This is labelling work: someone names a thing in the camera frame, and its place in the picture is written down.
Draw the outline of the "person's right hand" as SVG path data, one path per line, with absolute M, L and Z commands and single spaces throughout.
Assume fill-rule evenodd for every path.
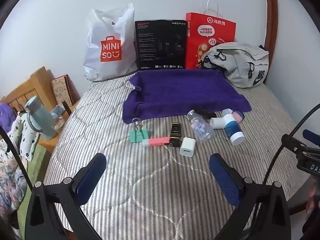
M 309 216 L 312 211 L 314 210 L 314 208 L 316 206 L 319 207 L 319 200 L 316 202 L 315 201 L 315 194 L 316 194 L 316 190 L 317 190 L 317 185 L 316 183 L 314 183 L 311 187 L 310 187 L 310 191 L 309 191 L 309 200 L 307 202 L 306 205 L 306 214 Z

